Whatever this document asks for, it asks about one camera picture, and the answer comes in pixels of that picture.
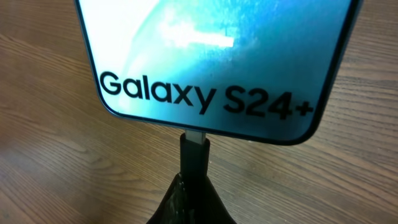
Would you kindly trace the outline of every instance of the stand base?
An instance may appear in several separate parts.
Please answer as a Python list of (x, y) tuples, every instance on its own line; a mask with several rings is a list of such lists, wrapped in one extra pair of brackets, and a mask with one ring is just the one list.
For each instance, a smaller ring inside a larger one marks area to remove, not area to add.
[(210, 179), (205, 177), (199, 186), (202, 189), (196, 188), (195, 191), (200, 190), (197, 192), (200, 197), (195, 197), (192, 207), (193, 202), (190, 202), (190, 197), (185, 193), (182, 177), (177, 174), (147, 224), (236, 224), (225, 209)]

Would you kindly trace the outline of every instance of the phone stand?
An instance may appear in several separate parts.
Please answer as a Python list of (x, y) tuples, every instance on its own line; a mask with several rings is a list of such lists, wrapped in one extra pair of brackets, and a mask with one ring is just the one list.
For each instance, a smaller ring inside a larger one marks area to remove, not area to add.
[(205, 136), (194, 131), (181, 135), (181, 171), (147, 224), (236, 223), (207, 177), (210, 141)]

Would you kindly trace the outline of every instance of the wood grain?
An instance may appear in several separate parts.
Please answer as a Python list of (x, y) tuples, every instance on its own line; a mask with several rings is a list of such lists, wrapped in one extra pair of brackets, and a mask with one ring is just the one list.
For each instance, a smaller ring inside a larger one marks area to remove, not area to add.
[[(182, 130), (111, 116), (73, 1), (0, 1), (0, 223), (145, 223)], [(398, 1), (367, 0), (316, 135), (209, 135), (238, 223), (398, 223)]]

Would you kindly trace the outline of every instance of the brown wooden surface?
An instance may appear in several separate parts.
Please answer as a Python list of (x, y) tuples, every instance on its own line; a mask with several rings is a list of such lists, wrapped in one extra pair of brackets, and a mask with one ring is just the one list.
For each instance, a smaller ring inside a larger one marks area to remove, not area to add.
[[(398, 1), (368, 0), (305, 144), (212, 136), (238, 223), (398, 223)], [(0, 0), (0, 223), (145, 223), (179, 170), (179, 129), (111, 116), (73, 1)]]

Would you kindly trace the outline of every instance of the smartphone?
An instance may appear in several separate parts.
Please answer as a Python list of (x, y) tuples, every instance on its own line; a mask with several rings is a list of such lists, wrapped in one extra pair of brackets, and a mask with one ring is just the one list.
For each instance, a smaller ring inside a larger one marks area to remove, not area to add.
[(318, 127), (361, 1), (75, 4), (110, 113), (293, 145)]

